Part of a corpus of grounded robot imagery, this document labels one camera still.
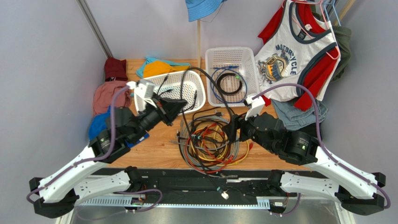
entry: wooden table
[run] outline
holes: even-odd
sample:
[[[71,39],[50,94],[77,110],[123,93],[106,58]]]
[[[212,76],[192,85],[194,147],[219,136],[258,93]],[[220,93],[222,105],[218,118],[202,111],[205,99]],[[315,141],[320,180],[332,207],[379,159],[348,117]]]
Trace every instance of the wooden table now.
[[[197,66],[196,59],[175,59],[172,61],[179,63],[190,63],[191,66]],[[127,76],[129,80],[137,81],[140,78],[135,74],[135,71],[141,67],[144,60],[127,60]],[[205,62],[202,61],[201,68],[205,68]],[[201,74],[202,81],[206,86],[206,77]],[[209,109],[212,106],[206,102],[201,108],[202,110]],[[131,104],[130,109],[133,113],[136,113],[134,102]],[[233,110],[237,114],[241,114],[247,111],[246,107],[234,107]],[[224,117],[229,118],[225,108],[219,108],[217,111],[224,112]],[[273,107],[270,105],[264,107],[263,112],[267,112],[276,117],[276,113]],[[203,115],[212,114],[213,111],[204,112]],[[173,122],[174,126],[166,126],[164,123],[159,123],[154,129],[149,131],[150,137],[141,142],[136,147],[131,148],[131,151],[112,164],[110,167],[127,167],[136,166],[139,168],[189,168],[185,161],[181,158],[178,145],[171,143],[170,140],[176,140],[176,129],[180,128],[180,122],[182,117],[179,116]],[[244,154],[246,151],[246,144],[240,143],[240,153]],[[229,166],[228,169],[283,169],[283,170],[298,170],[306,169],[305,167],[292,165],[280,160],[277,156],[269,153],[267,150],[254,144],[248,157],[240,164]]]

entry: blue cable coil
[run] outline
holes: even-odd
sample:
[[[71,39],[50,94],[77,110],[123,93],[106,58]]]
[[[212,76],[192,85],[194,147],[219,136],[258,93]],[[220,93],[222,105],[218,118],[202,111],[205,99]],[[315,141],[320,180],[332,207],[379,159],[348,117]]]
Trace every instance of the blue cable coil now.
[[[236,101],[236,102],[228,102],[228,101],[226,101],[227,104],[242,103],[242,102],[244,101],[244,99],[246,98],[247,94],[248,94],[248,85],[247,85],[245,79],[243,78],[243,76],[242,76],[239,72],[237,72],[237,71],[235,71],[235,70],[232,70],[232,69],[237,69],[237,68],[239,68],[239,66],[232,66],[232,65],[230,65],[230,66],[225,66],[225,67],[222,67],[222,68],[217,68],[217,67],[214,67],[214,68],[213,68],[213,69],[215,69],[214,72],[213,72],[213,74],[212,74],[212,79],[213,79],[213,80],[214,80],[214,75],[215,75],[215,73],[216,73],[218,70],[221,70],[221,69],[222,69],[223,71],[219,74],[219,76],[222,75],[225,71],[231,71],[231,72],[233,72],[233,73],[239,75],[239,77],[243,80],[243,83],[245,83],[245,96],[244,96],[240,101]],[[213,93],[214,93],[214,96],[215,96],[219,101],[222,102],[222,101],[223,101],[222,98],[221,98],[221,97],[215,92],[215,90],[214,90],[214,85],[213,85],[213,84],[210,84],[210,87],[212,88],[212,91],[213,91]]]

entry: white plastic basket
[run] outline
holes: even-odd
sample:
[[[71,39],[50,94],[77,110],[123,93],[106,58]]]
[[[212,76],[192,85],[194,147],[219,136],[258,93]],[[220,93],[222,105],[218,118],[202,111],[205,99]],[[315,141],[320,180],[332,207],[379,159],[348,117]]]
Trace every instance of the white plastic basket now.
[[[166,82],[160,88],[159,94],[163,91],[173,89],[171,92],[165,92],[162,94],[164,98],[171,98],[171,99],[180,99],[180,87],[181,87],[181,78],[184,71],[176,71],[172,73],[168,73],[169,77],[167,78]],[[157,92],[159,86],[162,84],[164,77],[167,74],[152,76],[145,78],[153,82],[156,87],[154,92]],[[184,78],[184,85],[183,85],[183,99],[188,101],[188,104],[184,107],[184,110],[190,108],[194,102],[194,95],[195,91],[197,92],[196,102],[193,109],[186,111],[185,113],[190,113],[199,110],[203,107],[206,101],[206,94],[205,94],[205,87],[203,85],[202,79],[200,76],[194,71],[188,71]],[[145,101],[142,98],[137,97],[134,95],[134,102],[135,108],[137,111],[143,111],[145,109]]]
[[[242,90],[236,95],[227,96],[224,98],[228,103],[228,106],[244,106],[243,102],[238,103],[245,98],[245,96],[252,93],[259,93],[260,87],[256,79],[255,74],[255,61],[254,54],[250,48],[243,47],[229,47],[229,48],[212,48],[206,51],[206,72],[212,76],[213,80],[216,81],[217,78],[224,70],[218,70],[216,72],[214,68],[221,68],[225,66],[238,66],[238,68],[232,69],[238,72],[247,84],[247,89],[245,84],[242,85]],[[212,84],[207,81],[207,97],[210,105],[212,106],[225,106],[224,103],[216,98],[212,90]],[[221,88],[225,91],[232,92],[238,89],[239,81],[234,77],[227,77],[221,83]],[[214,88],[215,93],[221,99],[220,93]]]

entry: pink folded cloth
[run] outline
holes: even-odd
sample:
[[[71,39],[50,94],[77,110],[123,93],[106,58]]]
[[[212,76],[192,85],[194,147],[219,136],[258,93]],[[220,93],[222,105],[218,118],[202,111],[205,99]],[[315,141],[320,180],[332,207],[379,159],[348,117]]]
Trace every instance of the pink folded cloth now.
[[[94,100],[92,103],[92,108],[94,110],[94,116],[108,111],[108,107],[112,102],[112,97],[117,91],[126,86],[125,81],[110,81],[105,82],[100,85],[94,94]],[[116,99],[116,107],[129,107],[131,105],[130,91],[126,90],[124,93],[120,94]]]

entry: gray wall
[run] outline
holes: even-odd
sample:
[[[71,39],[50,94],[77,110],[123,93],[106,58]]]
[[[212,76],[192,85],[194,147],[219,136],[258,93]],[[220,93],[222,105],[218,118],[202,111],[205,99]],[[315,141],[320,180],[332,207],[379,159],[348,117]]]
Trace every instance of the gray wall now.
[[[396,1],[356,1],[342,21],[353,30],[353,55],[344,77],[325,95],[326,147],[360,169],[387,175],[391,208],[356,216],[359,224],[398,220],[397,10]]]
[[[44,224],[25,200],[88,142],[105,55],[74,0],[0,1],[0,223]]]
[[[214,47],[263,46],[258,34],[281,0],[228,0],[217,17],[201,23],[201,53]],[[87,0],[116,58],[196,58],[197,23],[184,0]],[[203,18],[211,21],[214,14]]]

